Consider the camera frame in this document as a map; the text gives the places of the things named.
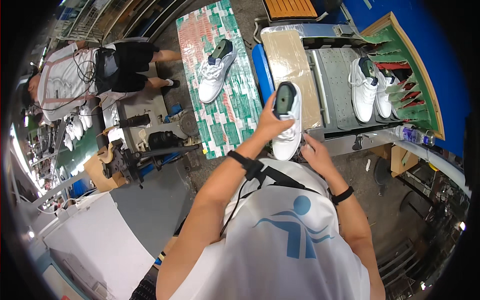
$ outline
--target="white t-shirt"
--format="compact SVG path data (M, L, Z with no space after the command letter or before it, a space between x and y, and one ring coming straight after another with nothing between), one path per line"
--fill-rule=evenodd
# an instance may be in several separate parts
M43 110L46 119L61 119L96 94L95 82L90 86L85 83L82 72L86 77L93 76L92 61L97 50L91 48L78 51L77 44L73 43L54 52L47 59L40 76L37 96L41 108L56 110Z
M226 238L205 247L171 299L368 300L368 271L338 233L325 181L293 162L261 161L320 194L267 186L267 177L240 200ZM241 194L257 186L254 179Z

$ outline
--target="worker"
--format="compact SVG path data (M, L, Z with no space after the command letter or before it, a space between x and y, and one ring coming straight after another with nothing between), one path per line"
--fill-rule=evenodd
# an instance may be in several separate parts
M326 147L304 135L301 153L325 180L294 162L254 160L293 124L272 113L275 95L198 191L159 269L158 300L385 299L367 217Z
M33 71L24 85L22 102L26 107L39 106L50 121L59 120L106 91L177 87L179 81L137 73L148 71L150 62L173 60L181 60L180 53L160 50L147 42L120 41L106 48L88 48L85 41L74 42L46 57L41 73Z

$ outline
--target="white pipe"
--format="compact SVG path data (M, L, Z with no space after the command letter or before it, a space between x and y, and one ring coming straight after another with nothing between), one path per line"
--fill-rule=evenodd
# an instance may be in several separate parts
M407 141L397 141L394 142L394 144L431 163L433 166L447 175L451 180L453 180L469 198L472 196L472 192L465 185L465 175L443 157L438 156L426 148Z

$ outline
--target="patterned plastic sheet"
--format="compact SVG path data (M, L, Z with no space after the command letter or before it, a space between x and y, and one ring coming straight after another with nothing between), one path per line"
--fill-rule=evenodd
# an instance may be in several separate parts
M190 98L208 159L225 156L257 128L262 105L250 62L230 2L222 0L177 19L180 51ZM217 99L205 104L198 97L200 65L223 38L237 49Z

